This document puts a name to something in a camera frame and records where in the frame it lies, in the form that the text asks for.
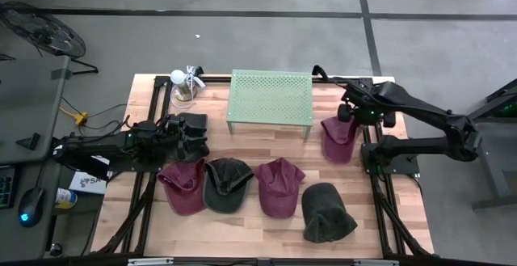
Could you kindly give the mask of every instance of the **computer mouse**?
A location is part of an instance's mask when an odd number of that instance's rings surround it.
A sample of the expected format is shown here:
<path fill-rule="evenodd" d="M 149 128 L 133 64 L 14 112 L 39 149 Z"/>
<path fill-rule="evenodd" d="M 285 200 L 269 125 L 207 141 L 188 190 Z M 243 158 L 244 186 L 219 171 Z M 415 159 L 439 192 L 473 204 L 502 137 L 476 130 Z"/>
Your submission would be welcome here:
<path fill-rule="evenodd" d="M 19 224 L 24 227 L 33 227 L 40 222 L 43 213 L 42 188 L 32 188 L 27 190 L 18 204 Z"/>

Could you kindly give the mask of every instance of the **gray floor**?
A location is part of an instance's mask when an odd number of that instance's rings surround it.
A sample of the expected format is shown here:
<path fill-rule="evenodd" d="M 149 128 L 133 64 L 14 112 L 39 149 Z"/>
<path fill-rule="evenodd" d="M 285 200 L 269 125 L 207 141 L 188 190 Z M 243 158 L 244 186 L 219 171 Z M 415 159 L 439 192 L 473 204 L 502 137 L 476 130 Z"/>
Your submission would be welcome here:
<path fill-rule="evenodd" d="M 359 0 L 20 0 L 40 7 L 95 7 L 219 11 L 360 11 Z M 368 0 L 372 12 L 515 14 L 515 0 Z M 83 58 L 99 75 L 72 78 L 65 95 L 97 112 L 128 97 L 136 73 L 167 73 L 185 65 L 231 69 L 308 71 L 320 64 L 331 74 L 371 75 L 362 19 L 266 19 L 59 16 L 86 41 Z M 515 76 L 517 22 L 373 21 L 383 75 L 392 75 L 416 97 L 455 112 Z M 0 29 L 0 53 L 38 57 L 37 51 Z M 98 118 L 121 118 L 123 109 Z M 411 137 L 439 132 L 410 117 Z M 61 117 L 57 134 L 74 129 Z M 431 237 L 437 254 L 515 264 L 517 207 L 474 213 L 490 197 L 481 166 L 440 156 L 418 157 Z M 77 255 L 95 213 L 62 218 L 56 240 Z"/>

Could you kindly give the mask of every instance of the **maroon baseball cap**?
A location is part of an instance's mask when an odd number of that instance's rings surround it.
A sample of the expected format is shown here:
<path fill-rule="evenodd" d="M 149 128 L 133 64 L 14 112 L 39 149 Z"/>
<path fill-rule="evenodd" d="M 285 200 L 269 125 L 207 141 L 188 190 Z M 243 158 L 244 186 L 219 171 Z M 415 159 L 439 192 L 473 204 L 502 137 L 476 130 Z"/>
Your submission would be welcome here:
<path fill-rule="evenodd" d="M 298 188 L 304 172 L 285 158 L 258 165 L 258 198 L 262 211 L 270 217 L 291 217 L 298 202 Z"/>
<path fill-rule="evenodd" d="M 170 207 L 180 215 L 197 213 L 204 209 L 204 158 L 196 163 L 176 162 L 157 175 L 163 183 Z"/>
<path fill-rule="evenodd" d="M 337 116 L 322 121 L 323 155 L 334 163 L 348 163 L 354 151 L 358 136 L 359 123 L 354 117 L 348 122 L 338 120 Z"/>

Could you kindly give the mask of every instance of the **wooden table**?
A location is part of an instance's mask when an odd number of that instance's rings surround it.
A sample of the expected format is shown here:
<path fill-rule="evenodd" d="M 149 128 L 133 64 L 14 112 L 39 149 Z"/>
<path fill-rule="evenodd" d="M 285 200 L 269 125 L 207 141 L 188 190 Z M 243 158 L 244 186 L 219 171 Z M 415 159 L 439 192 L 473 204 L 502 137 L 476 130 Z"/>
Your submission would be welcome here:
<path fill-rule="evenodd" d="M 126 109 L 126 115 L 131 116 L 130 122 L 146 119 L 155 76 L 135 75 Z M 393 81 L 393 78 L 374 78 L 374 82 L 382 81 Z M 302 128 L 292 126 L 239 124 L 236 133 L 230 136 L 225 121 L 229 83 L 209 83 L 207 89 L 197 95 L 193 107 L 187 110 L 208 114 L 207 137 L 211 150 L 208 159 L 239 158 L 255 169 L 261 163 L 285 157 L 306 174 L 296 212 L 289 219 L 267 217 L 260 208 L 258 183 L 253 179 L 248 197 L 237 213 L 219 214 L 205 209 L 200 213 L 181 217 L 172 211 L 162 184 L 157 182 L 145 255 L 380 258 L 370 179 L 364 173 L 359 158 L 359 146 L 363 137 L 358 138 L 353 158 L 347 165 L 329 163 L 322 155 L 320 121 L 335 116 L 342 95 L 343 89 L 340 87 L 314 84 L 314 125 L 307 142 L 303 142 Z M 180 111 L 170 106 L 169 112 Z M 402 116 L 397 115 L 395 128 L 384 129 L 384 132 L 400 138 L 407 137 Z M 372 140 L 375 140 L 375 134 L 372 134 Z M 126 218 L 134 179 L 134 173 L 123 173 L 107 186 L 92 251 L 104 246 Z M 301 212 L 301 193 L 308 186 L 320 182 L 334 184 L 348 213 L 358 224 L 352 234 L 333 243 L 316 244 L 302 238 L 305 224 Z M 394 175 L 393 186 L 401 220 L 420 244 L 426 250 L 432 251 L 431 236 L 418 187 L 412 179 L 404 175 Z M 391 222 L 386 222 L 386 226 L 390 245 L 395 249 Z M 131 249 L 135 246 L 139 229 L 140 218 L 135 223 Z"/>

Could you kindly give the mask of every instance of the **white ball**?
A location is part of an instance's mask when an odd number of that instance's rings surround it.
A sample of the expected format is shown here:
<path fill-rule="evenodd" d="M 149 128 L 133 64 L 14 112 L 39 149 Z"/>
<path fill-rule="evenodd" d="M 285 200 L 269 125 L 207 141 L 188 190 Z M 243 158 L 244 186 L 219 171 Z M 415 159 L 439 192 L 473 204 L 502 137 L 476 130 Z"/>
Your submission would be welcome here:
<path fill-rule="evenodd" d="M 170 80 L 172 81 L 172 83 L 174 83 L 176 85 L 182 84 L 183 82 L 185 82 L 186 77 L 187 76 L 185 75 L 185 73 L 181 70 L 174 70 L 170 74 Z"/>

